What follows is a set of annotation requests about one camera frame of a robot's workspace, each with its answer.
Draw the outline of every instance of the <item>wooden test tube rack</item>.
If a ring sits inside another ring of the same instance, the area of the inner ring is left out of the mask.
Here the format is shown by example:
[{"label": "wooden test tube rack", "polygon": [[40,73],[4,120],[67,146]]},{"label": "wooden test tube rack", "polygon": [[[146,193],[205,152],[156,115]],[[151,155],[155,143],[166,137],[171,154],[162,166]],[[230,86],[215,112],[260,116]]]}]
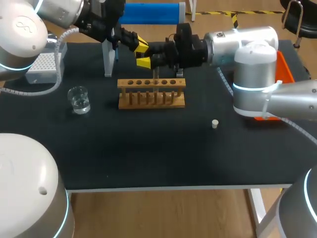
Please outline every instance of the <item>wooden test tube rack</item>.
[{"label": "wooden test tube rack", "polygon": [[[184,78],[118,79],[118,88],[121,89],[119,109],[184,108],[185,87]],[[140,88],[149,88],[151,92],[132,92]],[[164,91],[171,88],[176,88],[177,91]]]}]

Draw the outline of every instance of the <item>white bottle cap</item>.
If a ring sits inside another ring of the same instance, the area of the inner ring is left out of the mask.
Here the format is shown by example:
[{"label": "white bottle cap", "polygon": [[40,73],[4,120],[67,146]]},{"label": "white bottle cap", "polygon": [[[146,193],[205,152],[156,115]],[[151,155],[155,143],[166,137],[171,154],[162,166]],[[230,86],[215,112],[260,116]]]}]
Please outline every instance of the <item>white bottle cap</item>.
[{"label": "white bottle cap", "polygon": [[218,120],[213,120],[213,121],[212,121],[212,127],[213,127],[213,129],[216,129],[216,128],[218,127],[218,124],[219,124]]}]

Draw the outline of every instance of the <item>cable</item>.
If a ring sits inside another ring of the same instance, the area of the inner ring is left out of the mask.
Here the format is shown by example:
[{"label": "cable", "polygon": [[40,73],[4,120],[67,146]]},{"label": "cable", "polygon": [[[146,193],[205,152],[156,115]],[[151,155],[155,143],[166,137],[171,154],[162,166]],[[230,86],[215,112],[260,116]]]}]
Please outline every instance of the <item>cable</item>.
[{"label": "cable", "polygon": [[9,89],[9,88],[0,88],[1,92],[5,92],[5,93],[10,93],[10,94],[15,94],[15,95],[19,95],[19,96],[29,96],[29,97],[34,97],[34,96],[42,96],[48,93],[51,93],[53,91],[55,91],[61,84],[62,81],[62,76],[61,76],[61,71],[60,71],[60,64],[59,64],[59,48],[60,48],[60,44],[64,41],[65,38],[67,38],[68,36],[75,34],[75,33],[79,33],[79,28],[72,28],[69,29],[67,31],[65,31],[60,38],[58,39],[58,41],[55,44],[55,49],[54,49],[54,60],[55,60],[55,65],[56,65],[56,75],[57,75],[57,80],[55,85],[45,91],[42,92],[35,92],[35,93],[30,93],[30,92],[20,92],[20,91],[16,91],[13,89]]},{"label": "cable", "polygon": [[[220,75],[224,85],[226,86],[226,88],[228,89],[229,93],[231,94],[231,96],[233,96],[233,91],[230,87],[230,85],[228,84],[226,78],[224,77],[220,67],[217,68],[218,74]],[[301,128],[299,125],[297,125],[296,123],[294,123],[293,121],[287,119],[287,118],[279,118],[281,121],[285,122],[286,124],[289,124],[290,126],[294,127],[296,130],[298,130],[300,133],[302,133],[304,136],[306,136],[309,140],[311,140],[315,145],[317,145],[317,139],[315,137],[313,137],[311,134],[309,134],[306,130],[304,130],[303,128]]]}]

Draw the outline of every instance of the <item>black tabletop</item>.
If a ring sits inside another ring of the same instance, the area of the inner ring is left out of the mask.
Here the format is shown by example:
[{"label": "black tabletop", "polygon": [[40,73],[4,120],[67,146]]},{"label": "black tabletop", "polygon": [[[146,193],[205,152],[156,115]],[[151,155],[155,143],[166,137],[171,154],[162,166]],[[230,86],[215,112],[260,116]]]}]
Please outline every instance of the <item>black tabletop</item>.
[{"label": "black tabletop", "polygon": [[[280,42],[297,80],[307,79],[292,44]],[[42,143],[53,155],[67,189],[293,183],[316,164],[317,148],[281,121],[237,115],[215,68],[185,70],[186,108],[118,110],[118,78],[151,78],[125,47],[113,77],[104,78],[100,44],[68,44],[64,81],[46,96],[1,93],[0,132]],[[222,69],[232,79],[232,71]],[[160,77],[173,77],[168,68]],[[67,91],[88,88],[91,111],[74,115]],[[25,79],[6,87],[38,91]],[[219,120],[218,129],[211,121]],[[317,135],[313,122],[298,124]]]}]

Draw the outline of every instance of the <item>metal stand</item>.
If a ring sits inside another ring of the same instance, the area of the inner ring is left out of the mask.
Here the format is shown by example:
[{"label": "metal stand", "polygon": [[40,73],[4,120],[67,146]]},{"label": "metal stand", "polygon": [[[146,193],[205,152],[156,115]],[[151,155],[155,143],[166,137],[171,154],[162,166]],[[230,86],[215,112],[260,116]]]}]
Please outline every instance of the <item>metal stand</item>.
[{"label": "metal stand", "polygon": [[176,72],[176,78],[183,78],[184,77],[184,69],[179,68]]},{"label": "metal stand", "polygon": [[289,13],[289,9],[291,8],[291,4],[292,3],[297,3],[299,5],[299,7],[301,8],[301,14],[300,14],[300,17],[299,17],[299,21],[298,21],[298,27],[297,27],[297,32],[296,32],[296,37],[297,37],[297,40],[294,44],[294,48],[298,49],[300,47],[300,43],[301,43],[301,40],[302,38],[299,37],[299,32],[301,30],[301,26],[302,26],[302,20],[303,20],[303,13],[304,13],[304,9],[303,9],[303,5],[301,4],[300,1],[297,1],[297,0],[291,0],[287,6],[287,9],[286,9],[286,13],[285,13],[285,16],[284,16],[284,20],[283,20],[283,25],[282,25],[282,29],[285,29],[285,23],[286,23],[286,20],[287,20],[287,16],[288,16],[288,13]]},{"label": "metal stand", "polygon": [[102,43],[102,46],[103,46],[103,55],[104,55],[105,77],[111,77],[113,64],[114,64],[115,51],[112,48],[112,43],[110,43],[108,40],[105,40]]},{"label": "metal stand", "polygon": [[192,12],[192,21],[195,21],[196,17],[196,4],[197,0],[189,0],[190,11]]}]

